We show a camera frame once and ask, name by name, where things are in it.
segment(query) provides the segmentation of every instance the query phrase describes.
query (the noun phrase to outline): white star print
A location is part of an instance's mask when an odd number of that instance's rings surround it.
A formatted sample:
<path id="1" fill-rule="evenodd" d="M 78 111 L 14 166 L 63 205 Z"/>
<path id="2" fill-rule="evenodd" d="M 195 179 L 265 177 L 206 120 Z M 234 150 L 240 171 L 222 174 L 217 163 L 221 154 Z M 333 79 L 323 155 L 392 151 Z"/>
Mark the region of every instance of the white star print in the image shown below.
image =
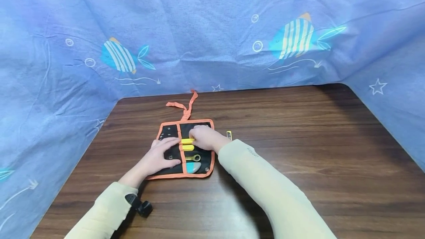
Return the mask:
<path id="1" fill-rule="evenodd" d="M 376 83 L 374 85 L 369 85 L 369 87 L 372 89 L 372 94 L 375 95 L 376 93 L 384 94 L 382 91 L 382 88 L 385 87 L 388 83 L 381 83 L 379 79 L 376 80 Z"/>
<path id="2" fill-rule="evenodd" d="M 216 86 L 216 87 L 214 87 L 214 86 L 211 86 L 214 90 L 213 91 L 222 91 L 222 90 L 224 90 L 224 88 L 221 88 L 220 87 L 220 84 L 218 85 L 218 86 Z"/>
<path id="3" fill-rule="evenodd" d="M 105 119 L 103 119 L 102 121 L 100 121 L 99 119 L 97 120 L 97 125 L 94 126 L 94 128 L 97 129 L 97 132 L 99 132 L 104 122 L 105 122 Z"/>

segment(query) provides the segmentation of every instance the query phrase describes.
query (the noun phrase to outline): fish print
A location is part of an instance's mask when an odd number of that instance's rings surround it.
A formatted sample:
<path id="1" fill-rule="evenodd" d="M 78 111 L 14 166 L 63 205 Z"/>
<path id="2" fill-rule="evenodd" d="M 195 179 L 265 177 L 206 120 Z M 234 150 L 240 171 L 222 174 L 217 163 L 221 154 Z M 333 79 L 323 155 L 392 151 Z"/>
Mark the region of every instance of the fish print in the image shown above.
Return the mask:
<path id="1" fill-rule="evenodd" d="M 279 59 L 300 57 L 310 50 L 330 50 L 331 46 L 323 40 L 330 38 L 346 27 L 331 29 L 321 37 L 317 37 L 309 13 L 304 13 L 286 24 L 277 32 L 269 43 L 272 54 Z"/>
<path id="2" fill-rule="evenodd" d="M 139 61 L 145 68 L 155 70 L 151 63 L 142 59 L 148 54 L 148 51 L 149 46 L 144 45 L 137 57 L 135 57 L 118 40 L 111 37 L 102 46 L 101 60 L 111 68 L 122 72 L 131 72 L 132 74 L 136 73 L 135 61 Z"/>

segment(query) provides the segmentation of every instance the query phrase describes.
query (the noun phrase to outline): beige long-sleeve shirt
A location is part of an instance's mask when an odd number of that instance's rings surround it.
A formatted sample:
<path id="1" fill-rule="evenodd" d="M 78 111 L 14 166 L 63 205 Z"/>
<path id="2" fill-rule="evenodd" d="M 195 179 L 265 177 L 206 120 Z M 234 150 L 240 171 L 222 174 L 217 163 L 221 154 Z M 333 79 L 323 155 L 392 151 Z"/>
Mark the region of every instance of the beige long-sleeve shirt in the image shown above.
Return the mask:
<path id="1" fill-rule="evenodd" d="M 275 239 L 336 239 L 305 194 L 260 157 L 251 146 L 235 140 L 218 153 L 224 169 L 266 212 Z M 127 194 L 137 189 L 111 184 L 65 239 L 109 239 L 125 219 Z"/>

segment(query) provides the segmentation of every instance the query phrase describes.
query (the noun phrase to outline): black wrist strap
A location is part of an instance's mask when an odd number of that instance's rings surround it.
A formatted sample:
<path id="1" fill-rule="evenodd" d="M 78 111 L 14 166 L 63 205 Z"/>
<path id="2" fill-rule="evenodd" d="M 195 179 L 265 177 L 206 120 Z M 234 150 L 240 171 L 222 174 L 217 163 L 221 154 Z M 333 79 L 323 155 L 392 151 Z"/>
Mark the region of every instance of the black wrist strap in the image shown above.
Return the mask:
<path id="1" fill-rule="evenodd" d="M 125 195 L 125 200 L 127 200 L 127 202 L 131 205 L 131 208 L 134 208 L 142 217 L 147 218 L 153 211 L 153 207 L 148 200 L 142 202 L 135 194 Z"/>

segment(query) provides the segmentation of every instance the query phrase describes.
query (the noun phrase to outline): blue sheet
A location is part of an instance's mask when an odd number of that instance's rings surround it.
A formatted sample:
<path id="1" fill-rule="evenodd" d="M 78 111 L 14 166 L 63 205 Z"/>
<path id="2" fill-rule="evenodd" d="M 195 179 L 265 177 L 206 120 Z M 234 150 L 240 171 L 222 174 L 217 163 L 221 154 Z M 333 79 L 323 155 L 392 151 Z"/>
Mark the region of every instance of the blue sheet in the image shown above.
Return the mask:
<path id="1" fill-rule="evenodd" d="M 425 170 L 424 1 L 0 0 L 0 238 L 123 97 L 342 82 Z"/>

